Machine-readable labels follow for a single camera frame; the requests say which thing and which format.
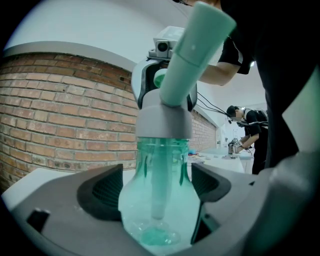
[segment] white wall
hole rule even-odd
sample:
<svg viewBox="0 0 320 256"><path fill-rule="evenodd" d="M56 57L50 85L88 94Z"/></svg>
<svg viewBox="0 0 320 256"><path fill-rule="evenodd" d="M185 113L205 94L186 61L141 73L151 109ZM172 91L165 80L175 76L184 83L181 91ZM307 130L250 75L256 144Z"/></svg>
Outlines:
<svg viewBox="0 0 320 256"><path fill-rule="evenodd" d="M25 17L5 49L31 42L69 42L107 50L137 63L164 27L149 13L132 9L121 0L45 0Z"/></svg>

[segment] plastic bottle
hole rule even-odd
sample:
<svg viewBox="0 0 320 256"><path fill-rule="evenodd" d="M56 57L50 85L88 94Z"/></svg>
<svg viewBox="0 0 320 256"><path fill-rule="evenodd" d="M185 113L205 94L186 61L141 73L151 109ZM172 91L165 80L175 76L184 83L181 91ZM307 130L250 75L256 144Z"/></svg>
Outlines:
<svg viewBox="0 0 320 256"><path fill-rule="evenodd" d="M190 246L200 200L187 173L188 140L139 138L136 173L122 189L126 231L155 255Z"/></svg>

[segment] person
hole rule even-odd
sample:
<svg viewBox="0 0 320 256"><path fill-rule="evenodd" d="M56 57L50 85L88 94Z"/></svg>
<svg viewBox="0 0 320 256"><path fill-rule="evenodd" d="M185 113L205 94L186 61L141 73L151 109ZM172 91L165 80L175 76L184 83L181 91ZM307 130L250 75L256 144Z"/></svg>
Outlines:
<svg viewBox="0 0 320 256"><path fill-rule="evenodd" d="M193 6L197 0L174 0ZM319 21L316 1L202 0L236 21L223 44L217 65L209 65L200 81L224 86L236 73L248 74L256 62L268 113L266 168L298 152L282 114L319 65ZM285 141L285 148L280 145Z"/></svg>
<svg viewBox="0 0 320 256"><path fill-rule="evenodd" d="M253 122L266 122L267 118L258 110L231 105L226 113L234 118L244 119L248 124ZM236 153L248 149L254 143L254 161L252 174L259 174L265 168L268 148L268 127L254 124L244 127L245 136L240 140L242 146L237 148Z"/></svg>

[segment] white table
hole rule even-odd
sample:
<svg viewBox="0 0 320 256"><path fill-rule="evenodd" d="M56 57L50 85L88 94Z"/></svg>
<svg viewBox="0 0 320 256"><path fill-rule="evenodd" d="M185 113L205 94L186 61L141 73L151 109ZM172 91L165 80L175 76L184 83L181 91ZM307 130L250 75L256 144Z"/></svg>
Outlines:
<svg viewBox="0 0 320 256"><path fill-rule="evenodd" d="M204 163L209 166L230 170L238 173L244 173L245 169L240 157L236 159L223 159L224 154L219 153L204 153L200 152L198 159L204 160ZM187 167L188 176L191 178L191 166ZM123 185L126 185L132 177L135 175L136 170L126 170L123 172ZM9 187L3 194L2 199L9 210L12 210L19 202L24 200L33 191L39 188L41 185L60 177L72 175L73 172L55 171L44 168L38 168L11 187Z"/></svg>

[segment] black clothing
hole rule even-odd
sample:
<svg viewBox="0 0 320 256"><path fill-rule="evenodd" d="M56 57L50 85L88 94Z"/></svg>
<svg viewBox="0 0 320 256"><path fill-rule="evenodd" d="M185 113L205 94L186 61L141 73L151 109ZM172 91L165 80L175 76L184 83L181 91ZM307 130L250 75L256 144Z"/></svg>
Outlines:
<svg viewBox="0 0 320 256"><path fill-rule="evenodd" d="M249 110L246 114L245 120L247 123L267 121L265 116L255 110ZM244 131L246 136L259 134L259 138L254 143L255 151L252 166L252 174L258 174L265 168L268 148L268 129L261 127L259 124L255 124L246 126Z"/></svg>
<svg viewBox="0 0 320 256"><path fill-rule="evenodd" d="M240 65L247 74L256 61L268 113L266 168L298 151L282 118L319 64L317 1L221 0L222 10L237 23L225 41L220 62ZM280 143L285 142L286 150Z"/></svg>

